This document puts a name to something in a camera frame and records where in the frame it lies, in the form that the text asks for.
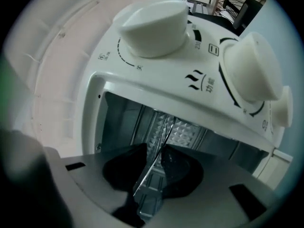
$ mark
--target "white wall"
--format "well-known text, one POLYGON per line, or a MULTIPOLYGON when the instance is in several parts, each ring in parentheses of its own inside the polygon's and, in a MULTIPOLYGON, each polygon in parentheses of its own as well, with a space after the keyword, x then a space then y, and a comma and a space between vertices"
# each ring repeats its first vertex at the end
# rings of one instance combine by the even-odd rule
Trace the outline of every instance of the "white wall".
POLYGON ((304 163, 304 47, 292 21, 275 0, 267 0, 240 37, 251 31, 263 35, 272 46, 282 69, 283 84, 291 86, 294 119, 286 129, 280 151, 294 157, 276 192, 287 194, 295 184, 304 163))

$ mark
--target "rectangular slot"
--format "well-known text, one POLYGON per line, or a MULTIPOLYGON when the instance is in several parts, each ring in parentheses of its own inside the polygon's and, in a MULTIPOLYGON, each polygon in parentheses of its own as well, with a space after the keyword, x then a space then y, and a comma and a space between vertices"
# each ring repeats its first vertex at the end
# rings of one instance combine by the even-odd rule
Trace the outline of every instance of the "rectangular slot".
POLYGON ((229 189, 250 220, 266 211, 265 206, 243 184, 231 186, 229 189))
POLYGON ((75 170, 75 169, 78 169, 78 168, 81 168, 81 167, 84 167, 84 166, 86 166, 84 163, 77 162, 77 163, 74 163, 74 164, 66 165, 66 169, 68 171, 71 171, 71 170, 75 170))

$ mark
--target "white knob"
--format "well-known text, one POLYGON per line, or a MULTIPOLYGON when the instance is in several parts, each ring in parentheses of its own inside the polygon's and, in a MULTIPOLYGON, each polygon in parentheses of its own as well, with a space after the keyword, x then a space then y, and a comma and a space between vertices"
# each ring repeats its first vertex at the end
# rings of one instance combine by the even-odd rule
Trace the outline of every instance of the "white knob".
POLYGON ((278 100, 281 68, 266 39, 250 33, 224 52, 225 67, 238 93, 247 101, 278 100))
POLYGON ((130 51, 140 57, 160 57, 180 48, 186 38, 188 7, 179 0, 131 4, 114 18, 130 51))
POLYGON ((284 86, 281 98, 271 102, 271 121, 273 125, 290 127, 293 120, 293 95, 289 86, 284 86))

